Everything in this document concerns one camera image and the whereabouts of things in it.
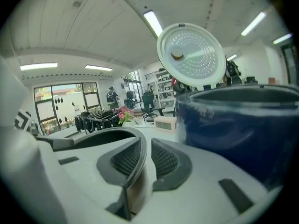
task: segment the fluorescent light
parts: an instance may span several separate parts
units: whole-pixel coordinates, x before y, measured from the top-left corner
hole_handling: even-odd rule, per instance
[[[148,11],[143,14],[150,26],[153,28],[156,35],[159,37],[162,33],[162,27],[153,11]]]
[[[253,28],[255,28],[266,16],[266,12],[260,12],[259,15],[242,31],[241,35],[247,35]]]
[[[55,68],[57,63],[41,63],[41,64],[32,64],[32,65],[22,65],[20,66],[21,70],[34,70],[41,68]]]
[[[86,65],[85,69],[94,69],[94,70],[106,70],[106,71],[111,71],[111,68],[106,68],[106,67],[100,67],[96,65]]]
[[[280,42],[283,42],[284,40],[286,39],[289,39],[290,37],[292,37],[291,33],[287,34],[287,35],[284,35],[278,39],[276,39],[273,44],[277,44],[277,43],[280,43]]]
[[[230,60],[234,59],[235,57],[237,57],[236,54],[234,54],[233,56],[229,57],[227,60],[230,61]]]

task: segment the black rack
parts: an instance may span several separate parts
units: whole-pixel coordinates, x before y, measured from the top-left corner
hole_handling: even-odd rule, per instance
[[[97,111],[94,113],[83,112],[80,115],[76,115],[75,118],[83,121],[83,127],[87,134],[87,131],[92,133],[95,129],[102,130],[110,127],[118,127],[119,113],[120,110]]]

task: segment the blue pot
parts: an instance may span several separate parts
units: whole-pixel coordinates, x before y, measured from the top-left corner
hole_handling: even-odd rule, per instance
[[[299,141],[297,88],[232,86],[176,102],[180,142],[225,157],[269,189],[283,182]]]

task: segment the shelving unit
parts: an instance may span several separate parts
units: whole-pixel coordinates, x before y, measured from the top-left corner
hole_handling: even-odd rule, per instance
[[[173,96],[169,73],[163,70],[155,72],[155,75],[159,106],[165,107],[165,112],[171,112],[174,110],[175,98]]]

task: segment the round lid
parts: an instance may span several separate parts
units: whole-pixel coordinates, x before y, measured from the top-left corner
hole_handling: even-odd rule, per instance
[[[224,51],[216,38],[199,26],[190,23],[168,26],[158,37],[157,52],[165,69],[186,85],[216,86],[224,76]]]

